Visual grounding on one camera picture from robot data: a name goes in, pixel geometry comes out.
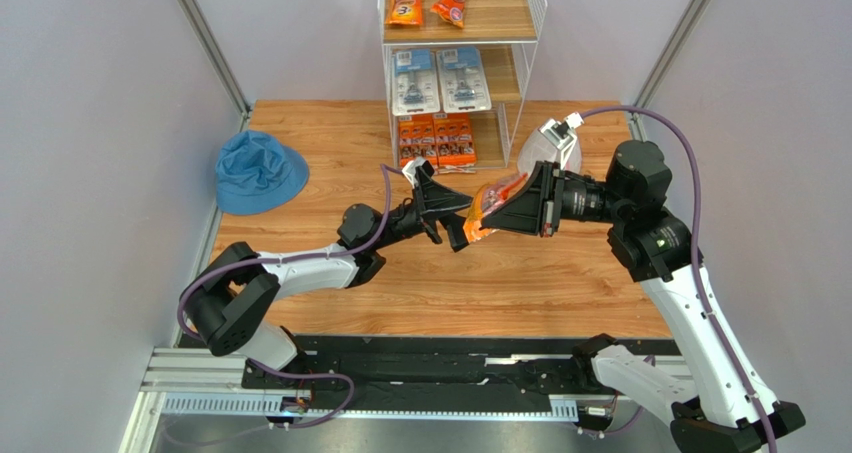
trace barcode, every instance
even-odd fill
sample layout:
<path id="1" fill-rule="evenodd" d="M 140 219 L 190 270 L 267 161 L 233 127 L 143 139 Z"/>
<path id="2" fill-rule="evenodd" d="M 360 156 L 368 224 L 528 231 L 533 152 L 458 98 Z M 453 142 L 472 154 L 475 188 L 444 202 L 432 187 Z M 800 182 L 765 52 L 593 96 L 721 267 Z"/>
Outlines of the barcode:
<path id="1" fill-rule="evenodd" d="M 396 65 L 397 66 L 411 66 L 411 52 L 410 51 L 400 51 L 396 54 Z"/>
<path id="2" fill-rule="evenodd" d="M 456 63 L 459 61 L 459 50 L 444 50 L 441 55 L 444 63 Z"/>

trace wooden table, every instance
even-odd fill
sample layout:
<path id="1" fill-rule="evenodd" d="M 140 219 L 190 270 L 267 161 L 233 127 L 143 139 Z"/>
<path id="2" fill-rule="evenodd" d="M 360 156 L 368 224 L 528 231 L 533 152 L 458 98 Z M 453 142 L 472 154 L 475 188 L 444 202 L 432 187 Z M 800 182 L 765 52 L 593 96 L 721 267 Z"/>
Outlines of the wooden table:
<path id="1" fill-rule="evenodd" d="M 603 104 L 610 103 L 527 102 L 512 158 L 548 118 Z M 273 252 L 323 247 L 337 240 L 348 206 L 381 209 L 378 165 L 392 161 L 384 102 L 259 101 L 250 127 L 299 151 L 311 177 L 295 199 L 272 211 L 224 215 L 214 257 L 235 241 Z M 617 113 L 591 118 L 579 133 L 584 172 L 598 177 L 616 145 L 629 138 Z M 441 175 L 438 181 L 472 195 L 508 173 Z M 392 176 L 396 205 L 411 190 Z M 267 319 L 304 334 L 670 337 L 654 305 L 610 253 L 607 229 L 563 222 L 549 239 L 499 232 L 455 254 L 446 242 L 433 245 L 421 235 L 381 250 L 388 262 L 370 283 L 284 299 Z"/>

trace cable connector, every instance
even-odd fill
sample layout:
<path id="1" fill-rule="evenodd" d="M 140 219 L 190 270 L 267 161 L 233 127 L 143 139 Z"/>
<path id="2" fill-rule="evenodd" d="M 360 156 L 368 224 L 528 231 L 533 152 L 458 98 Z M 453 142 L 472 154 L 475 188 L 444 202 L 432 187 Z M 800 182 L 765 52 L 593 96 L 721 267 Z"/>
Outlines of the cable connector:
<path id="1" fill-rule="evenodd" d="M 574 130 L 583 125 L 583 117 L 575 111 L 565 117 L 565 123 L 568 124 L 568 128 Z"/>

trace white wall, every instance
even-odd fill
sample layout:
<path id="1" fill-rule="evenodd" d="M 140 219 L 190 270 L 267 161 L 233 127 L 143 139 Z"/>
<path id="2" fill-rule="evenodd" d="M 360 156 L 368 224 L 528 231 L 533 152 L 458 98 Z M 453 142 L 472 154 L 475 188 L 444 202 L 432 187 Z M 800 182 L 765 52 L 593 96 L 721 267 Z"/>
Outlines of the white wall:
<path id="1" fill-rule="evenodd" d="M 701 247 L 734 331 L 808 425 L 783 452 L 848 451 L 852 0 L 712 0 L 653 109 L 692 141 Z M 691 215 L 679 146 L 651 121 Z"/>
<path id="2" fill-rule="evenodd" d="M 631 102 L 689 0 L 548 2 L 529 97 Z M 376 0 L 198 3 L 249 101 L 384 98 Z"/>
<path id="3" fill-rule="evenodd" d="M 0 438 L 113 452 L 239 118 L 176 0 L 0 0 Z"/>

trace gray floor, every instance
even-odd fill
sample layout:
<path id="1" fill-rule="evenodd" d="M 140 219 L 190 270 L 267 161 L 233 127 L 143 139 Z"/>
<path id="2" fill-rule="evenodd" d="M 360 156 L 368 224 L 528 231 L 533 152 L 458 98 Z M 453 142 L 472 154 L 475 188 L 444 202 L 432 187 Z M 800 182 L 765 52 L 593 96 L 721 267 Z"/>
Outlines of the gray floor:
<path id="1" fill-rule="evenodd" d="M 253 417 L 187 415 L 164 417 L 172 437 L 206 441 L 263 425 Z M 336 419 L 325 425 L 285 432 L 261 431 L 216 446 L 179 447 L 162 438 L 157 453 L 661 453 L 676 452 L 668 430 L 645 414 L 623 436 L 598 440 L 578 436 L 573 427 L 554 423 Z"/>

